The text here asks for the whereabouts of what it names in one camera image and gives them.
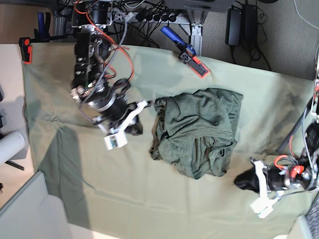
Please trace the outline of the power strip with plugs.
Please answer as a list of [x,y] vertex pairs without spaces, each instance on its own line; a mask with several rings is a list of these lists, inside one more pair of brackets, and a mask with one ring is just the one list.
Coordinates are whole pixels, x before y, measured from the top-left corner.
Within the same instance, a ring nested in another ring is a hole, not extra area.
[[127,19],[127,23],[169,23],[169,24],[189,24],[189,18],[187,14],[182,12],[125,12],[124,17],[122,17],[119,13],[115,13],[112,15],[108,14],[107,18],[111,19],[118,23],[124,22],[124,19]]

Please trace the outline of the blue orange clamp left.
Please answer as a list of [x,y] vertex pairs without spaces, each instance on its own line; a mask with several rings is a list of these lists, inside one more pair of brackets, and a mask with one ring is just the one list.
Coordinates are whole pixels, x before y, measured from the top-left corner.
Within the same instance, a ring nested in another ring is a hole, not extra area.
[[54,40],[66,39],[67,35],[51,36],[49,33],[51,14],[37,13],[38,29],[34,29],[34,38],[21,37],[18,41],[23,64],[32,63],[32,43],[46,43]]

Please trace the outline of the blue orange clamp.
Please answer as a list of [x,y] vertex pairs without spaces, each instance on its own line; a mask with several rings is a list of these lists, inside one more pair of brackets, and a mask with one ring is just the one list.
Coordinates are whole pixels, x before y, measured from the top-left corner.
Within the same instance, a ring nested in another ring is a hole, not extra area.
[[54,40],[66,39],[67,35],[51,36],[49,33],[51,14],[37,13],[38,29],[34,29],[34,38],[21,37],[18,41],[23,64],[32,63],[32,43],[46,43]]
[[164,26],[161,32],[168,37],[180,50],[179,60],[189,67],[200,77],[204,78],[208,73],[208,68],[197,58],[196,51],[189,43],[185,43],[182,38],[168,26]]

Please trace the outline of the light green table cloth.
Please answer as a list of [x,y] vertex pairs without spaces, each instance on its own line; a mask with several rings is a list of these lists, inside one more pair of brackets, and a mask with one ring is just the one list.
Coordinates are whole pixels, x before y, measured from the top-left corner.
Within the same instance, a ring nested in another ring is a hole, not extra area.
[[34,169],[59,197],[76,225],[127,239],[272,239],[287,234],[305,214],[315,192],[284,197],[266,218],[251,209],[257,194],[234,178],[255,156],[274,160],[276,149],[311,97],[313,83],[265,70],[202,58],[210,69],[198,77],[168,50],[131,46],[134,63],[129,102],[222,88],[243,95],[238,144],[222,177],[194,180],[152,160],[154,108],[140,114],[144,133],[107,150],[104,134],[79,112],[70,96],[72,43],[38,43],[24,65],[25,117]]

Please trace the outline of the blue orange clamp centre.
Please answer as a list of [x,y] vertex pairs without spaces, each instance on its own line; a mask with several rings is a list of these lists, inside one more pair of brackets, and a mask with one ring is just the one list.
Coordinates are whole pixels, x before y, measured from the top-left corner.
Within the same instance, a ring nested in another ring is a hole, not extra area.
[[204,78],[208,73],[208,68],[197,58],[196,51],[189,43],[185,43],[182,38],[168,26],[164,26],[161,32],[168,37],[180,50],[179,60],[189,67],[200,77]]

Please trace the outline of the black power adapter right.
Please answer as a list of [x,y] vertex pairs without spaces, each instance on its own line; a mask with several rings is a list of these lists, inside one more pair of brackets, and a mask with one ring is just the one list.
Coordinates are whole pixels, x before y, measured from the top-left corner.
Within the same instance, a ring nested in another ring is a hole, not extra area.
[[252,4],[243,5],[243,39],[250,44],[257,41],[258,20],[257,7]]

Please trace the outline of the aluminium frame post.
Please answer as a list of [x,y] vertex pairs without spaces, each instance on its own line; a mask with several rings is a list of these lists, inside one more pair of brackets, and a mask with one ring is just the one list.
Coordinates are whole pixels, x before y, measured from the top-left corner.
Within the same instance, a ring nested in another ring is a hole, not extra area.
[[208,12],[203,10],[187,10],[190,23],[190,44],[193,46],[197,56],[202,53],[203,26]]

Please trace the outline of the white cylinder roll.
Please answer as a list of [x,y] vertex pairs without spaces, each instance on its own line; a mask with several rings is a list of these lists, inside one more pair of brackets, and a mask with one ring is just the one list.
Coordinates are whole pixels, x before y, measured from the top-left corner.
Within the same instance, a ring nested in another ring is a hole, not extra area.
[[5,164],[25,147],[25,139],[19,131],[13,131],[0,140],[0,164]]

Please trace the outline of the black power adapter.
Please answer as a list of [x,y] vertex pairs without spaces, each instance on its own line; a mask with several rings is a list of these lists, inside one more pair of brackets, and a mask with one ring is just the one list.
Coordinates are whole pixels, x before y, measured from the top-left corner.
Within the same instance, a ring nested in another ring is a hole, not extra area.
[[250,44],[257,41],[258,20],[257,7],[252,4],[243,5],[243,39]]
[[239,46],[241,40],[242,11],[230,8],[227,12],[225,43],[229,46]]

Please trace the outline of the green T-shirt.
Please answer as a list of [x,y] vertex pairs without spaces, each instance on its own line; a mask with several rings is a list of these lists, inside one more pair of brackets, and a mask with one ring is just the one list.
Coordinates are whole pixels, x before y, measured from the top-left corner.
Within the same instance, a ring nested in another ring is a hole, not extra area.
[[192,179],[226,174],[237,144],[243,98],[234,91],[207,88],[156,99],[152,159]]

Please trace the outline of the black power adapter left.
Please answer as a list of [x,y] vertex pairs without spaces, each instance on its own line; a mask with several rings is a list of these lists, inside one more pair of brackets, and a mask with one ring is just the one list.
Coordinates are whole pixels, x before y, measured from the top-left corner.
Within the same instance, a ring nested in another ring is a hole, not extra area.
[[227,12],[225,43],[229,46],[239,46],[241,40],[242,11],[230,8]]

